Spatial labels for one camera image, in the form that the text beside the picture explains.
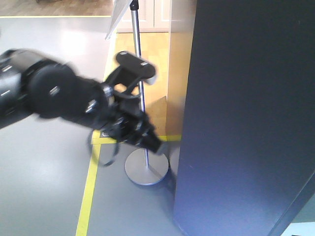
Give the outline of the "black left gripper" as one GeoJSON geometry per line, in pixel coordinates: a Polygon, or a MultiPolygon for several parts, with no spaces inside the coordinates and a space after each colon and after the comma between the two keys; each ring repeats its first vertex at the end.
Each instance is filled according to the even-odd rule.
{"type": "Polygon", "coordinates": [[[161,155],[167,145],[157,136],[148,115],[132,100],[123,99],[110,106],[103,130],[117,142],[123,142],[161,155]]]}

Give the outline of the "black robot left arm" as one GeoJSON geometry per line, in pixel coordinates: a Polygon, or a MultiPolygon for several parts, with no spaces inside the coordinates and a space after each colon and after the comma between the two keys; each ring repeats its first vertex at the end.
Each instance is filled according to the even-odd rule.
{"type": "Polygon", "coordinates": [[[116,55],[118,67],[98,82],[44,54],[26,49],[7,50],[0,56],[0,125],[6,127],[37,114],[103,131],[118,142],[165,150],[148,115],[132,92],[139,82],[152,84],[155,67],[127,51],[116,55]]]}

